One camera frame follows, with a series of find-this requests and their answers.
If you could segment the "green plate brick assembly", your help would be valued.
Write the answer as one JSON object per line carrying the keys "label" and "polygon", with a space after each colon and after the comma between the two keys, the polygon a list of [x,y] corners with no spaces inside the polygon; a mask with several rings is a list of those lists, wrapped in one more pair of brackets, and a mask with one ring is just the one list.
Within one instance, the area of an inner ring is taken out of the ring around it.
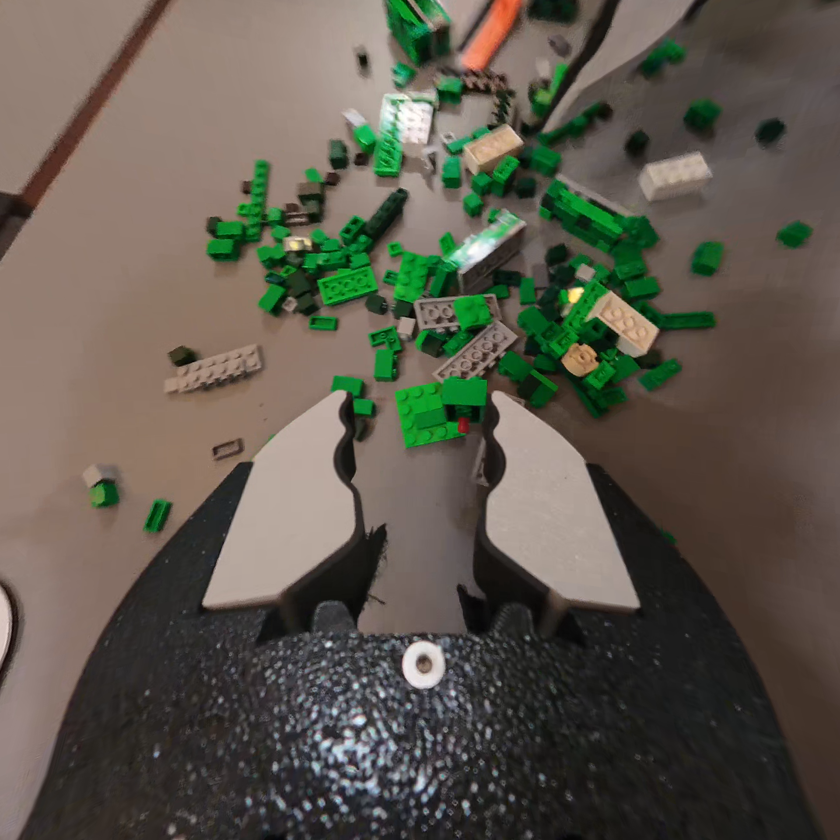
{"label": "green plate brick assembly", "polygon": [[395,393],[404,446],[417,448],[466,436],[481,423],[488,402],[488,382],[479,377],[449,376]]}

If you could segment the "green built brick model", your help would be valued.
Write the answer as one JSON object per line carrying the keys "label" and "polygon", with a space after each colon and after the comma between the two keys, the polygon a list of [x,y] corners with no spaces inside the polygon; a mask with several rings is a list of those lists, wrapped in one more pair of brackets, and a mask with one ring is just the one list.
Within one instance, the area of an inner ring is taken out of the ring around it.
{"label": "green built brick model", "polygon": [[408,59],[421,66],[449,55],[451,18],[437,1],[384,1],[388,28]]}

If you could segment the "pile of green toy bricks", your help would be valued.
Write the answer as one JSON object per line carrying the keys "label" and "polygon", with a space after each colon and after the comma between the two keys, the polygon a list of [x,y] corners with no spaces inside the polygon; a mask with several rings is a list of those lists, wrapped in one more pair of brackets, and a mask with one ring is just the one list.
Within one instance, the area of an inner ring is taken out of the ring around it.
{"label": "pile of green toy bricks", "polygon": [[391,384],[400,373],[401,353],[416,336],[419,353],[442,364],[432,382],[449,376],[485,379],[495,365],[518,389],[526,407],[549,403],[557,382],[568,382],[586,411],[601,417],[626,395],[623,383],[636,376],[638,390],[661,391],[681,371],[667,358],[662,335],[714,330],[713,311],[666,312],[656,302],[659,279],[650,272],[651,254],[665,251],[656,210],[672,203],[675,211],[703,218],[692,237],[722,234],[723,207],[715,204],[721,187],[710,187],[719,163],[709,162],[712,178],[697,193],[648,202],[637,178],[648,163],[649,138],[631,133],[624,144],[626,169],[633,176],[631,205],[616,203],[562,171],[559,144],[577,141],[613,115],[610,101],[595,101],[522,147],[515,130],[501,120],[444,144],[443,187],[454,190],[465,213],[479,225],[458,243],[446,233],[440,253],[414,253],[392,241],[387,250],[397,265],[381,281],[371,253],[389,226],[402,215],[408,191],[396,189],[371,219],[353,216],[340,236],[316,228],[307,233],[292,224],[313,224],[321,217],[326,185],[336,172],[312,184],[302,205],[270,209],[260,216],[269,166],[256,163],[254,181],[243,184],[255,197],[240,204],[239,220],[207,219],[206,253],[220,264],[237,260],[248,242],[259,242],[259,222],[273,239],[257,248],[266,284],[260,289],[263,319],[299,318],[308,327],[334,332],[336,309],[364,301],[373,317],[393,323],[377,326],[367,341],[375,351],[373,377]]}

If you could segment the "grey desk with brown edge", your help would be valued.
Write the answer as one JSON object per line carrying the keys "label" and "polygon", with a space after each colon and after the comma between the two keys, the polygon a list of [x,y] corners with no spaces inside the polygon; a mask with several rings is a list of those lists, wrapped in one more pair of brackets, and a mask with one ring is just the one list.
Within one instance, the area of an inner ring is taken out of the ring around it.
{"label": "grey desk with brown edge", "polygon": [[152,1],[1,2],[1,189],[20,195]]}

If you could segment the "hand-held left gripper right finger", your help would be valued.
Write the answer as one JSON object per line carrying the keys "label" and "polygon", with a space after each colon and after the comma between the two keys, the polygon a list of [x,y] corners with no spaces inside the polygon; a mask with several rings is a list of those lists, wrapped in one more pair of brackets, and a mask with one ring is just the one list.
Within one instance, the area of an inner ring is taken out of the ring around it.
{"label": "hand-held left gripper right finger", "polygon": [[472,483],[471,570],[459,586],[466,631],[488,633],[508,607],[543,637],[575,611],[640,617],[642,603],[590,467],[556,429],[503,391],[480,426]]}

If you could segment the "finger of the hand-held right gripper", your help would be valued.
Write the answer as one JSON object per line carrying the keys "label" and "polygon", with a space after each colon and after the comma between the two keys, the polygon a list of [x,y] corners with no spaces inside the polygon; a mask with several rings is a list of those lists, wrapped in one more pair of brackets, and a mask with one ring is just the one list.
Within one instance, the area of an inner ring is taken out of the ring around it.
{"label": "finger of the hand-held right gripper", "polygon": [[581,50],[572,59],[540,132],[561,126],[565,114],[589,88],[648,53],[691,15],[692,1],[600,2]]}

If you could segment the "long grey toy plate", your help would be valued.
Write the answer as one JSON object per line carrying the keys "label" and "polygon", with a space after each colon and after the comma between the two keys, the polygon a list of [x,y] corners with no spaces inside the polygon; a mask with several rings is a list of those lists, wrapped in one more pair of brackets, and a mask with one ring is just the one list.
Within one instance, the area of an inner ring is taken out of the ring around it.
{"label": "long grey toy plate", "polygon": [[262,371],[263,366],[261,347],[248,344],[179,366],[164,380],[163,393],[182,395],[233,384]]}

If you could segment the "grey and green stacked brick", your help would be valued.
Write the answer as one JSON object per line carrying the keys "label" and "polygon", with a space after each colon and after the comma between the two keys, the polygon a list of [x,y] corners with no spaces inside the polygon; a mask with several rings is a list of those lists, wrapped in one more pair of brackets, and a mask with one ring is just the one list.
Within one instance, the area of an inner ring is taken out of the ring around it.
{"label": "grey and green stacked brick", "polygon": [[93,463],[83,470],[81,477],[92,508],[112,508],[119,504],[120,471],[116,465]]}

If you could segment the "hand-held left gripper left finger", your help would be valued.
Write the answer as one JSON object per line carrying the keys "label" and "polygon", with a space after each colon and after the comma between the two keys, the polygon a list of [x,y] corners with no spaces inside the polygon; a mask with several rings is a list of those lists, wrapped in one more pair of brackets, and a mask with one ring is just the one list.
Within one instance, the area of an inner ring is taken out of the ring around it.
{"label": "hand-held left gripper left finger", "polygon": [[321,603],[339,602],[357,624],[386,528],[364,525],[354,434],[352,395],[331,392],[253,457],[204,609],[273,608],[288,632],[305,632]]}

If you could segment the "orange brick separator tool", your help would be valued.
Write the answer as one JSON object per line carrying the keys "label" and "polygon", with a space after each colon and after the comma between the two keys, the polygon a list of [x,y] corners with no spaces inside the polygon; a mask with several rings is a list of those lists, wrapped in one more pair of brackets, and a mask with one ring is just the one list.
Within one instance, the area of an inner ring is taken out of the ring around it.
{"label": "orange brick separator tool", "polygon": [[486,70],[515,24],[523,1],[485,2],[467,35],[458,48],[458,63],[462,70]]}

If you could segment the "white toy brick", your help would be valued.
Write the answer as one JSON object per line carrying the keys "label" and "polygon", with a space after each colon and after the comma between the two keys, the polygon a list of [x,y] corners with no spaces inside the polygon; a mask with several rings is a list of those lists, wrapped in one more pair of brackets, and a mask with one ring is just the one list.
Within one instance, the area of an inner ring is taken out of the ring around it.
{"label": "white toy brick", "polygon": [[712,172],[698,151],[645,165],[637,183],[648,202],[656,202],[700,191]]}

